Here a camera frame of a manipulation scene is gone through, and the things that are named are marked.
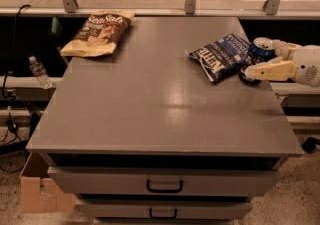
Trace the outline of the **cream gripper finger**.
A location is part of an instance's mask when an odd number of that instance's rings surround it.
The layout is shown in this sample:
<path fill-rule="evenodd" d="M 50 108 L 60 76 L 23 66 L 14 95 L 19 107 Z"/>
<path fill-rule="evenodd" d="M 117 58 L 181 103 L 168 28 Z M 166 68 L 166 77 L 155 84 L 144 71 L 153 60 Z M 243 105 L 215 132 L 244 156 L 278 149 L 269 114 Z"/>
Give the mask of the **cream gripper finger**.
<path fill-rule="evenodd" d="M 282 40 L 274 39 L 272 41 L 275 54 L 278 57 L 282 57 L 284 60 L 288 60 L 293 50 L 301 48 L 301 45 L 285 42 Z"/>
<path fill-rule="evenodd" d="M 276 57 L 268 62 L 250 65 L 245 69 L 245 76 L 252 80 L 285 81 L 294 77 L 296 71 L 295 62 Z"/>

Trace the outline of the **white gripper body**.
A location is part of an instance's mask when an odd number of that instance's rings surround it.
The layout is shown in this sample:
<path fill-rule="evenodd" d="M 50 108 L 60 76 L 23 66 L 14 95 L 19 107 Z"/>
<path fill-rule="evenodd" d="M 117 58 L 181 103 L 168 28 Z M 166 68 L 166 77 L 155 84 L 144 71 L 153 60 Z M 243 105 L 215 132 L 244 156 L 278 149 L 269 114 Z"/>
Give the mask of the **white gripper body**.
<path fill-rule="evenodd" d="M 297 66 L 291 80 L 311 87 L 320 86 L 320 46 L 307 45 L 294 49 L 290 59 Z"/>

